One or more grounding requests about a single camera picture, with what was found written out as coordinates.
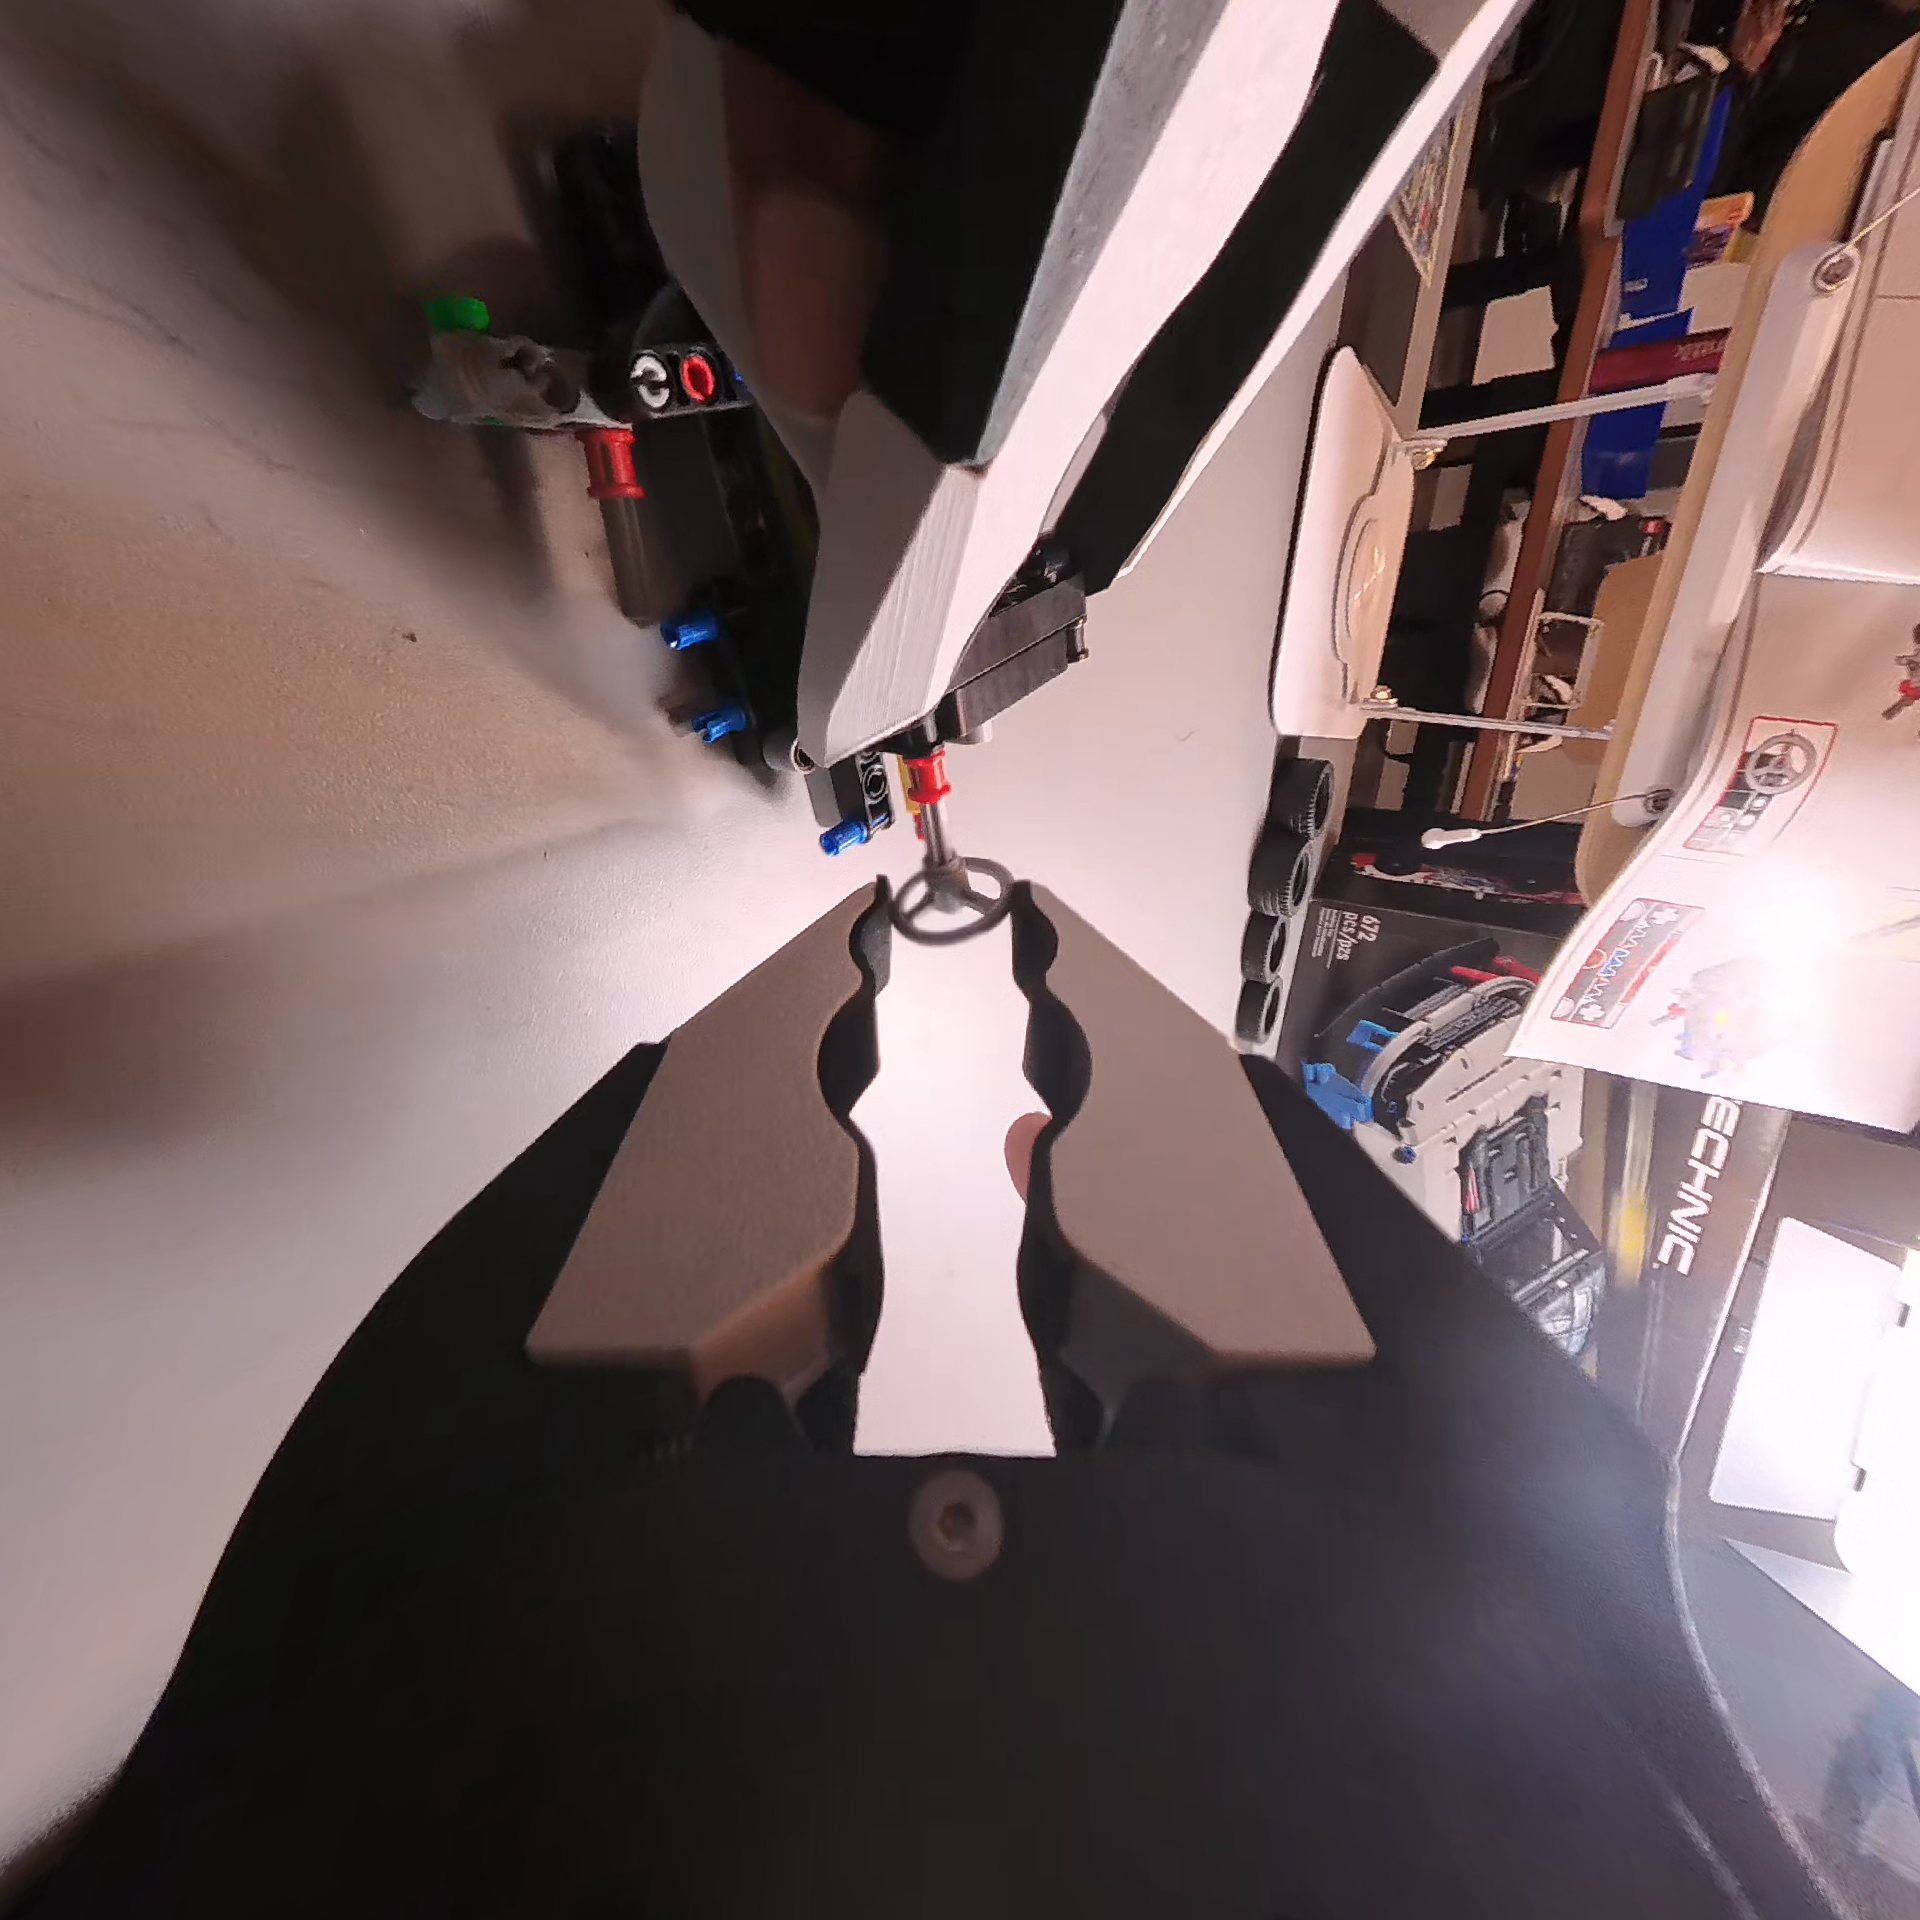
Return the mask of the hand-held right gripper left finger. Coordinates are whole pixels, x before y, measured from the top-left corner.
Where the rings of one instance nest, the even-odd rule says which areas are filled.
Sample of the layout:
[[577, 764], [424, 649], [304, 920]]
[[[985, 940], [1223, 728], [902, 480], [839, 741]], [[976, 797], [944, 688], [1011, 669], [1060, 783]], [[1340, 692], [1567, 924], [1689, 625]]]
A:
[[663, 1045], [525, 1340], [543, 1367], [640, 1368], [705, 1400], [857, 1378], [883, 1293], [873, 1150], [886, 882], [857, 887]]

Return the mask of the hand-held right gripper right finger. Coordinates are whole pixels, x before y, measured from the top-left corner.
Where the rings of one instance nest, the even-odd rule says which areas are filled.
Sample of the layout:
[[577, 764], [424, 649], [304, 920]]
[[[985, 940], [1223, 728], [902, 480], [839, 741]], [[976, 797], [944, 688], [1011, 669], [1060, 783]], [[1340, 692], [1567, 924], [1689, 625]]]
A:
[[1237, 1046], [1047, 887], [1011, 896], [1028, 1150], [1017, 1297], [1047, 1417], [1345, 1372], [1375, 1342]]

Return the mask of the person's left hand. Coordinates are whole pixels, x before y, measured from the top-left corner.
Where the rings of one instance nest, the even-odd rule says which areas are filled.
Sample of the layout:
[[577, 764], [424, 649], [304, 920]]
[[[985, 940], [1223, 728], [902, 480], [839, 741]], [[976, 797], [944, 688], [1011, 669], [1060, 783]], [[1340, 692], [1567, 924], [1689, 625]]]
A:
[[888, 153], [852, 138], [779, 150], [741, 177], [737, 246], [761, 386], [812, 422], [835, 420], [885, 266]]

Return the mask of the grey table with wooden edge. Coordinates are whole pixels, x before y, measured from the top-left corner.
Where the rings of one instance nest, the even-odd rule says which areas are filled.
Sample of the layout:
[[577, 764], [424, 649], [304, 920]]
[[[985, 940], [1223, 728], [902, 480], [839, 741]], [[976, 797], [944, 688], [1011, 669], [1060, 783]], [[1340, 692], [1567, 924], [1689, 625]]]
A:
[[[1660, 6], [1537, 5], [1537, 45], [1521, 41], [1513, 85], [1489, 92], [1493, 125], [1470, 184], [1477, 210], [1497, 212], [1495, 252], [1451, 269], [1487, 344], [1500, 303], [1547, 297], [1543, 370], [1475, 374], [1484, 415], [1515, 415], [1582, 399], [1614, 325], [1615, 191], [1654, 64]], [[1518, 718], [1531, 663], [1531, 620], [1544, 598], [1552, 550], [1571, 511], [1584, 422], [1560, 417], [1470, 441], [1467, 494], [1456, 527], [1461, 668], [1454, 711]]]

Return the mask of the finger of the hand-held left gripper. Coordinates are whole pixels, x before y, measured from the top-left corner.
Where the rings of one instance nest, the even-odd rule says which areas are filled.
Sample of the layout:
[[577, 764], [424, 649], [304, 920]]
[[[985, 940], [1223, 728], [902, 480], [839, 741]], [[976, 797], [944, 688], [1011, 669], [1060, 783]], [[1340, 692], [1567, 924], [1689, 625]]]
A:
[[860, 384], [835, 420], [812, 422], [775, 399], [761, 386], [748, 317], [741, 177], [779, 150], [852, 138], [857, 129], [888, 154], [883, 289], [895, 169], [886, 138], [771, 60], [711, 31], [691, 6], [660, 5], [638, 101], [641, 201], [663, 262], [745, 376], [816, 511], [798, 688], [799, 745], [816, 761], [901, 730], [940, 698], [942, 614], [904, 609], [901, 570], [944, 471], [867, 390], [861, 359]]
[[1441, 5], [979, 5], [870, 317], [870, 559], [1117, 578], [1445, 111]]

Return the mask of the black lego set box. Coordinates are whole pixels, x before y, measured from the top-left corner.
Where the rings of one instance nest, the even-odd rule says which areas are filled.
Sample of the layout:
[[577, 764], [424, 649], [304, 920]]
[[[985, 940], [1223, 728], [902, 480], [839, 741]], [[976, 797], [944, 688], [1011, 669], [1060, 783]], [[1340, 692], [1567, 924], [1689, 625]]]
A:
[[1324, 842], [1279, 1065], [1622, 1402], [1686, 1530], [1915, 1686], [1915, 1138], [1518, 1054], [1552, 854]]

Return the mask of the grey lego steering wheel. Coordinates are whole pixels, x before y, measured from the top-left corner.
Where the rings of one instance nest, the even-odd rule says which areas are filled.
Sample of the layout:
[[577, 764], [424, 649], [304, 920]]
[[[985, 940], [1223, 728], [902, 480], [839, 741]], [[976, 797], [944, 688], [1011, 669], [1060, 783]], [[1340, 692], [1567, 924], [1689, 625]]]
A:
[[925, 949], [966, 944], [1005, 920], [1017, 880], [987, 856], [924, 862], [888, 900], [895, 935]]

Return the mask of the lego car chassis assembly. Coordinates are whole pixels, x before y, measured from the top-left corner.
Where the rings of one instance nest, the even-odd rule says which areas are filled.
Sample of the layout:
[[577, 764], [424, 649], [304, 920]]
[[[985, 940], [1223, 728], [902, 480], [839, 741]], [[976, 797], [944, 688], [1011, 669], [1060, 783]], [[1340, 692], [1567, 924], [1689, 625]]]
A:
[[819, 550], [814, 494], [736, 359], [678, 287], [649, 226], [632, 122], [533, 148], [536, 210], [577, 342], [493, 321], [478, 294], [422, 301], [416, 412], [443, 424], [576, 446], [622, 614], [691, 661], [677, 722], [807, 788], [830, 856], [895, 825], [892, 752], [909, 761], [991, 720], [1087, 654], [1087, 593], [1043, 538], [991, 601], [933, 711], [879, 745], [819, 764], [798, 737], [799, 650]]

